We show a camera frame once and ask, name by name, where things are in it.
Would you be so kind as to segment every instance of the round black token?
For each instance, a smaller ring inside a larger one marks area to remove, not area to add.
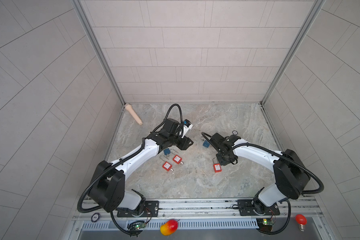
[[[91,217],[91,222],[97,222],[100,219],[100,213],[95,212]]]

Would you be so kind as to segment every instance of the marble floor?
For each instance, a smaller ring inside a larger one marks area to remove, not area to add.
[[[133,104],[132,107],[143,121],[139,126],[125,112],[116,135],[108,161],[124,156],[141,144],[141,138],[162,122],[170,104]],[[276,143],[261,112],[259,104],[180,104],[183,119],[193,123],[187,133],[194,144],[179,152],[184,164],[172,160],[173,170],[162,168],[164,161],[159,156],[149,159],[132,173],[125,189],[135,189],[146,198],[210,198],[253,197],[262,187],[274,181],[273,173],[257,163],[239,157],[238,164],[222,166],[215,173],[212,159],[216,155],[213,147],[203,147],[201,132],[210,135],[218,132],[223,137],[233,130],[249,142],[277,150]],[[174,107],[169,118],[180,121],[178,109]]]

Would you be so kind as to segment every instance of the tiled wall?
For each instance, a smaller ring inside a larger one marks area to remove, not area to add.
[[[360,240],[360,0],[327,0],[265,108],[337,238]]]
[[[69,0],[0,1],[0,239],[58,239],[120,109]]]
[[[81,0],[127,102],[259,102],[313,1]]]

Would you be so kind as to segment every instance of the metal bracket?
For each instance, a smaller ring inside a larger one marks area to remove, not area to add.
[[[239,206],[240,216],[260,216],[258,215],[254,210],[252,206],[252,200],[251,199],[239,199],[237,200],[237,205]],[[273,215],[280,215],[279,207],[277,206],[277,203],[269,207],[266,212],[269,212]]]
[[[152,217],[158,216],[158,201],[145,201],[144,209],[148,208],[151,211]],[[117,210],[117,217],[134,217],[130,212],[125,212],[122,210]],[[148,216],[146,211],[143,211],[143,213],[139,217],[150,217]]]

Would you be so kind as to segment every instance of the light bulb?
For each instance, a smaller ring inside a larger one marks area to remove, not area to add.
[[[307,224],[307,219],[301,214],[296,215],[295,219],[296,219],[296,222],[298,222],[298,224],[299,224],[299,229],[301,231],[304,231],[305,225]]]

